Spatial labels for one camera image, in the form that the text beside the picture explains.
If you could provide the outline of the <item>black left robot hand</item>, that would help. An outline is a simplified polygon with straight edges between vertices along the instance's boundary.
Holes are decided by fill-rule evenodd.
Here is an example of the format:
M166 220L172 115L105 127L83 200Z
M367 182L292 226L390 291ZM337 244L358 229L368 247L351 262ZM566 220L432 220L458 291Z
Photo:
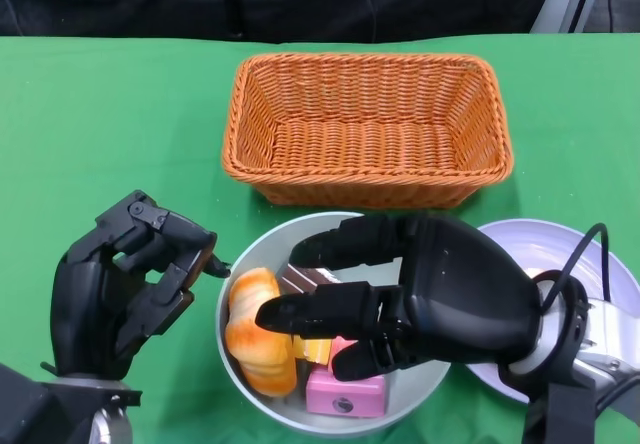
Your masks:
M50 330L58 377L122 380L146 341L193 303L201 274L225 279L216 233L136 190L70 246L54 277Z

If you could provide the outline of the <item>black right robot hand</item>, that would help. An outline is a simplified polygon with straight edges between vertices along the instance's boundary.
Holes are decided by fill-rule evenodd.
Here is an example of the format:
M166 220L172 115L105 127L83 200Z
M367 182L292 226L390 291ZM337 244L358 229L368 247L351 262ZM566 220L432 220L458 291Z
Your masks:
M398 280L322 285L264 303L259 327L305 339L341 337L332 361L341 381L437 360L510 364L535 348L540 294L509 254L445 215L377 214L343 220L299 242L289 261L341 270L399 260Z

